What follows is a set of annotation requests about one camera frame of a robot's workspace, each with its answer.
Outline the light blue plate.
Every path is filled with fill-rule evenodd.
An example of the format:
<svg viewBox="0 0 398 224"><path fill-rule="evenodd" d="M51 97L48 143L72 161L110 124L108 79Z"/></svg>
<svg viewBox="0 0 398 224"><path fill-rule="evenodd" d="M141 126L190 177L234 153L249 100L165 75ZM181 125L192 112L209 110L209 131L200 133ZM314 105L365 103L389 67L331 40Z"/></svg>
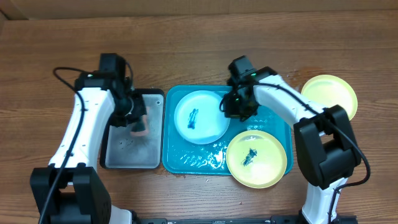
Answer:
<svg viewBox="0 0 398 224"><path fill-rule="evenodd" d="M209 144L227 131L230 119L220 110L221 96L199 90L184 96L177 104L174 123L177 132L190 143Z"/></svg>

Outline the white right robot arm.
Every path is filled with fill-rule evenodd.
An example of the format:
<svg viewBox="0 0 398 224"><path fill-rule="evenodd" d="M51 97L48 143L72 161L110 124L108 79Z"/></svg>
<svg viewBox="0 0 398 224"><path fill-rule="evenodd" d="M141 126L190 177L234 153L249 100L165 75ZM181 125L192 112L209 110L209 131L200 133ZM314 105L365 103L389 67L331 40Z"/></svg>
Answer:
<svg viewBox="0 0 398 224"><path fill-rule="evenodd" d="M273 69L230 65L232 90L220 104L227 118L245 121L259 106L271 109L294 130L297 162L308 181L305 204L296 223L357 223L336 213L341 191L364 183L348 182L354 168L369 162L358 147L341 106L321 106L289 86Z"/></svg>

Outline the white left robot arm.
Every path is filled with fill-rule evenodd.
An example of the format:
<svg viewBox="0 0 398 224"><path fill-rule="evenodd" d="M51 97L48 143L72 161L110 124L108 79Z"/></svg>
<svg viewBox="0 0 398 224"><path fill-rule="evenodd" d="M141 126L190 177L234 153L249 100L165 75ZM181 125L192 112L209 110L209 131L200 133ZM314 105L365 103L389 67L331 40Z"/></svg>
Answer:
<svg viewBox="0 0 398 224"><path fill-rule="evenodd" d="M146 109L124 72L80 72L71 89L75 105L62 143L47 167L35 168L30 186L40 223L139 223L135 212L114 206L96 168L111 128L145 136Z"/></svg>

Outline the pink green scrub sponge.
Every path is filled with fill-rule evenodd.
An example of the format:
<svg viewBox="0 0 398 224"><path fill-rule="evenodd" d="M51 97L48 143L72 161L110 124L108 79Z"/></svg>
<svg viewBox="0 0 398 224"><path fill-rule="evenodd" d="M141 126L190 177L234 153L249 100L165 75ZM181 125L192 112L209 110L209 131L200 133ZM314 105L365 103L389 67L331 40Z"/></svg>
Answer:
<svg viewBox="0 0 398 224"><path fill-rule="evenodd" d="M132 136L145 136L149 133L147 121L147 111L142 106L135 106L131 114L127 117L131 126Z"/></svg>

